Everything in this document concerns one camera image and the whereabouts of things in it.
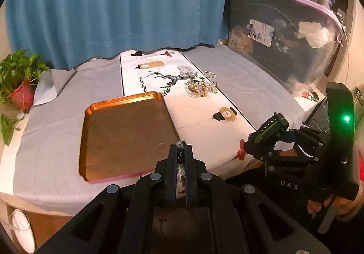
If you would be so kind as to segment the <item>person's right hand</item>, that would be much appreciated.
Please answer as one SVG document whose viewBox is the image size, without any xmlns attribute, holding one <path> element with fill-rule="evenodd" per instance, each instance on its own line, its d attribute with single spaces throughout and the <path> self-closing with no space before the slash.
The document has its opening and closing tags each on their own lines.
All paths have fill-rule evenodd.
<svg viewBox="0 0 364 254">
<path fill-rule="evenodd" d="M 307 202 L 308 213 L 318 213 L 323 207 L 331 206 L 337 208 L 336 217 L 337 219 L 346 222 L 353 219 L 363 209 L 363 158 L 358 151 L 358 162 L 359 162 L 359 191 L 356 195 L 355 200 L 347 200 L 346 198 L 336 197 L 333 200 L 333 196 L 326 199 L 323 204 L 309 200 Z"/>
</svg>

